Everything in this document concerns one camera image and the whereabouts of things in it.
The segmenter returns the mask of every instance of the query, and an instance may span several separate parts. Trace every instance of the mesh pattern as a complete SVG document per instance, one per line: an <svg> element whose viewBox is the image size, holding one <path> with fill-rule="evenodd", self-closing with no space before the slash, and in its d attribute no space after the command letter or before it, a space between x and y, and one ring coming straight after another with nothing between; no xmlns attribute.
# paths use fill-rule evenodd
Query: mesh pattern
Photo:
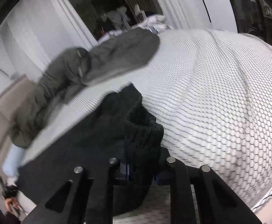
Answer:
<svg viewBox="0 0 272 224"><path fill-rule="evenodd" d="M159 36L159 51L148 66L82 91L36 139L26 161L93 111L108 92L132 82L144 107L163 125L162 145L170 154L191 166L209 165L252 207L265 195L264 187L272 186L272 47L254 36L223 31L173 30ZM156 203L162 201L148 209L157 209ZM143 223L168 217L158 213L147 211Z"/></svg>

